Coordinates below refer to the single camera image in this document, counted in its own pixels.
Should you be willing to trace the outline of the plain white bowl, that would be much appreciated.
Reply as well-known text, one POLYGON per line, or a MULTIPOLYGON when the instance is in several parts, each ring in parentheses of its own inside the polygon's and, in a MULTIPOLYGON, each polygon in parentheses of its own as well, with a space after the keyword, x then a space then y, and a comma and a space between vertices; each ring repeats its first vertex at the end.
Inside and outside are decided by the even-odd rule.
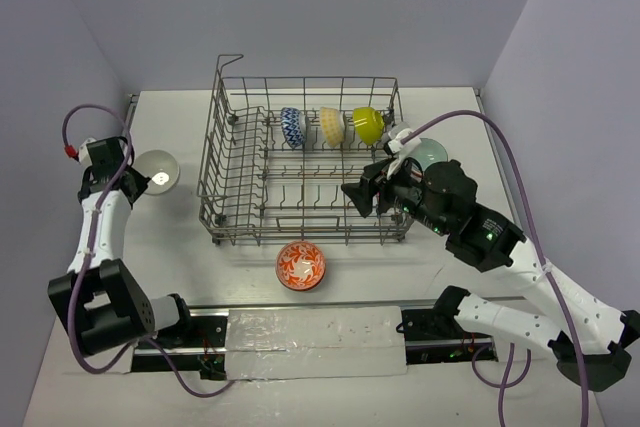
POLYGON ((180 166, 175 157, 165 150, 150 150, 136 157, 133 167, 149 178, 146 195, 158 196, 173 189, 180 178, 180 166))

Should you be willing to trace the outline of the teal patterned bowl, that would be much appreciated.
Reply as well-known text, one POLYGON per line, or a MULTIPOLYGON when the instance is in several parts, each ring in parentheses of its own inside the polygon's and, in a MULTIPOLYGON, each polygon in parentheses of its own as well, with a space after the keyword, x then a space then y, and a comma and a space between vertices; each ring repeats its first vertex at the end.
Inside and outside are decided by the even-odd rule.
POLYGON ((411 151, 409 157, 418 162, 422 170, 426 170, 435 163, 449 160, 446 149, 430 138, 421 138, 420 144, 411 151))

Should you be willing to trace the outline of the white bowl yellow flower pattern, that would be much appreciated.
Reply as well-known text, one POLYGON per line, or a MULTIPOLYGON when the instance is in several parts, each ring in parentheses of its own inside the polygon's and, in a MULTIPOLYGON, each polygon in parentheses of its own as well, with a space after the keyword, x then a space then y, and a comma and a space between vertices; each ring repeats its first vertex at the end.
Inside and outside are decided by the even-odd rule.
POLYGON ((345 139, 346 124, 344 114, 335 108, 321 107, 320 126, 329 147, 339 146, 345 139))

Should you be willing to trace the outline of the blue zigzag patterned bowl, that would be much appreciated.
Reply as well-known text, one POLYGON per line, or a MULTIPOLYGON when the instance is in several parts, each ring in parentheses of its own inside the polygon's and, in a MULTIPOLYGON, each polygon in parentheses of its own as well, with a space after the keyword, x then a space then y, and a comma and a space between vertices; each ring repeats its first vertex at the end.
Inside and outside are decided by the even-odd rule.
POLYGON ((307 117, 305 112, 294 107, 283 107, 280 125, 285 142, 291 149, 303 148, 307 140, 307 117))

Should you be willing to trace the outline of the orange floral patterned bowl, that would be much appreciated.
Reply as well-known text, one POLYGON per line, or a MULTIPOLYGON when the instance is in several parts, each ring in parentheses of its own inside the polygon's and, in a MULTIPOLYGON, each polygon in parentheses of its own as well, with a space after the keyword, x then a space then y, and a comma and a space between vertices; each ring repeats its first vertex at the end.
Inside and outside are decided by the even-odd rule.
POLYGON ((276 257, 275 273, 287 289, 305 292, 317 287, 326 273, 326 258, 314 243, 294 241, 285 245, 276 257))

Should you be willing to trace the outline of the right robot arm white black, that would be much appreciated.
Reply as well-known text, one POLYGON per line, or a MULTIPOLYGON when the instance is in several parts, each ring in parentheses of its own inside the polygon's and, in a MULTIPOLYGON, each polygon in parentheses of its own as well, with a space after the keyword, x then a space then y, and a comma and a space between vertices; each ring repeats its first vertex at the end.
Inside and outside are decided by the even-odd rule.
POLYGON ((425 327, 446 338, 482 333, 521 344, 555 361, 575 384, 603 392, 631 364, 627 348, 639 338, 639 314, 598 300, 551 264, 540 264, 531 239, 508 218, 476 200, 477 184, 456 160, 422 169, 408 158, 396 172, 383 160, 366 166, 342 192, 363 217, 391 208, 445 237, 457 260, 503 282, 538 309, 526 313, 462 287, 440 294, 425 327))

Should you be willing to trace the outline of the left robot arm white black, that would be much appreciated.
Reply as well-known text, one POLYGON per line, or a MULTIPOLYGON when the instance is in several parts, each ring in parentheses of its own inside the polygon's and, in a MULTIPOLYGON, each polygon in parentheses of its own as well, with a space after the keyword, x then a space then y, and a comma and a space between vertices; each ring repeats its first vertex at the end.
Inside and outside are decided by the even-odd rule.
POLYGON ((158 333, 172 345, 188 343, 195 320, 182 297, 149 298, 123 261, 124 234, 134 203, 150 179, 125 162, 128 141, 85 143, 77 197, 83 223, 67 273, 51 280, 48 297, 67 334, 86 358, 158 333))

